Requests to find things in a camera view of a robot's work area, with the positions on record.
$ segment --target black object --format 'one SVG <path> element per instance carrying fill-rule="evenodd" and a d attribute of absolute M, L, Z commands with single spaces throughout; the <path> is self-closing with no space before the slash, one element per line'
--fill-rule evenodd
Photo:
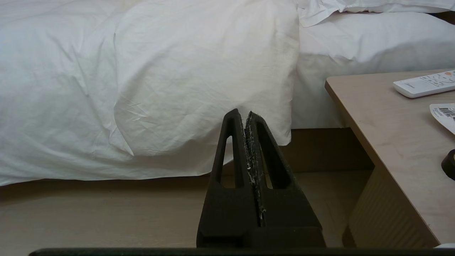
<path fill-rule="evenodd" d="M 221 184 L 229 136 L 235 188 Z M 272 189 L 266 184 L 266 168 Z M 42 249 L 30 256 L 455 255 L 454 249 L 330 249 L 325 248 L 321 231 L 264 119 L 250 113 L 243 129 L 235 109 L 223 120 L 197 231 L 198 248 L 62 248 Z"/>
<path fill-rule="evenodd" d="M 235 188 L 221 184 L 229 136 L 233 138 Z M 273 189 L 267 187 L 264 165 Z M 224 117 L 197 247 L 325 247 L 321 224 L 264 119 L 253 112 L 245 130 L 238 110 Z"/>
<path fill-rule="evenodd" d="M 449 178 L 455 180 L 455 149 L 451 150 L 442 160 L 441 167 Z"/>

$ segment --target floor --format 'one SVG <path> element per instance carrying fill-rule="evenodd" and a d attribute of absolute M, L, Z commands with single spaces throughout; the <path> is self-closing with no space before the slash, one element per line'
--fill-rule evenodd
<path fill-rule="evenodd" d="M 342 246 L 369 171 L 298 173 L 327 245 Z M 0 255 L 45 247 L 194 247 L 208 177 L 0 187 Z"/>

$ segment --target remote control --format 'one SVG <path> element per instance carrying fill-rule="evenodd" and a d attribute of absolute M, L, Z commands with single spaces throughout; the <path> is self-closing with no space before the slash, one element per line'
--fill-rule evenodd
<path fill-rule="evenodd" d="M 394 88 L 409 98 L 455 90 L 455 70 L 396 81 Z"/>

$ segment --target barcode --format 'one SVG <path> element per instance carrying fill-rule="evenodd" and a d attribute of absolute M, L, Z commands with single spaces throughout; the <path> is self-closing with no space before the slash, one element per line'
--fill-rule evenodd
<path fill-rule="evenodd" d="M 450 108 L 439 108 L 439 111 L 441 111 L 447 117 L 454 117 L 455 120 L 455 111 L 451 110 Z"/>

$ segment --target white duvet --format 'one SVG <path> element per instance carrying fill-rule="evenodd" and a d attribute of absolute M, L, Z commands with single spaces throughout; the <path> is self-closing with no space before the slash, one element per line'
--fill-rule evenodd
<path fill-rule="evenodd" d="M 298 44 L 291 0 L 0 0 L 0 185 L 204 174 L 233 108 L 286 144 Z"/>

